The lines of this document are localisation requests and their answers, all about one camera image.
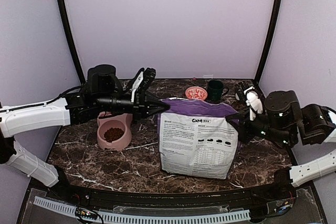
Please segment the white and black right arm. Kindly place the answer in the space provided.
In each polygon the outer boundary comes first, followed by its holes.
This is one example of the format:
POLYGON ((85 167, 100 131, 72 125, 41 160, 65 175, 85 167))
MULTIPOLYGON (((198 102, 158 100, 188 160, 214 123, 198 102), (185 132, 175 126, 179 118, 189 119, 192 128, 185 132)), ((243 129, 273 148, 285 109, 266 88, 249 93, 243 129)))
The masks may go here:
MULTIPOLYGON (((309 104, 301 108, 293 90, 273 91, 264 99, 252 89, 245 92, 247 110, 226 117, 238 132, 238 139, 249 142, 261 137, 279 147, 335 143, 335 110, 327 106, 309 104)), ((286 167, 274 174, 275 183, 268 188, 273 200, 288 191, 288 185, 302 184, 335 172, 335 151, 310 162, 286 167)))

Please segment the pink double pet bowl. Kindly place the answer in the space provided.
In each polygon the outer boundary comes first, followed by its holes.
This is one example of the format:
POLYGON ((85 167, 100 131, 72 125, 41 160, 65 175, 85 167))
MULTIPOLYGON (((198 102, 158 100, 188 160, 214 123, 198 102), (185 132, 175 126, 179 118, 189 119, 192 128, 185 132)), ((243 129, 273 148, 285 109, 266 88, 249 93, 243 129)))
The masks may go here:
POLYGON ((131 143, 132 114, 113 116, 101 112, 97 118, 97 141, 102 150, 121 151, 131 143))

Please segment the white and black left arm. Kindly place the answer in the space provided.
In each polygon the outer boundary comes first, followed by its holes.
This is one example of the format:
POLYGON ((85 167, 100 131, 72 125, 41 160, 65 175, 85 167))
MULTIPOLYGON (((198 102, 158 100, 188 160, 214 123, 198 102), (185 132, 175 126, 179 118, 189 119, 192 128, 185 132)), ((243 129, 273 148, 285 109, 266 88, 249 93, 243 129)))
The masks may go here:
POLYGON ((168 104, 147 92, 155 76, 155 69, 141 68, 123 88, 114 66, 98 65, 88 70, 84 84, 70 88, 52 100, 1 108, 1 164, 53 187, 61 200, 71 200, 74 189, 68 185, 62 169, 25 150, 14 136, 46 127, 83 124, 101 112, 128 113, 138 120, 167 111, 168 104))

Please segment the purple pet food bag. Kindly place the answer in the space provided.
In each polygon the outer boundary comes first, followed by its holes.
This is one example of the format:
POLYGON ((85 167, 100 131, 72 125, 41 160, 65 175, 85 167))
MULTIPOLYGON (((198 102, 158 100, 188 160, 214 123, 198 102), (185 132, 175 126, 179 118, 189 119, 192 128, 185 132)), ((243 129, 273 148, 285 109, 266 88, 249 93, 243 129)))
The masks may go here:
POLYGON ((225 103, 167 98, 170 109, 158 116, 161 167, 170 174, 226 179, 238 144, 226 118, 237 111, 225 103))

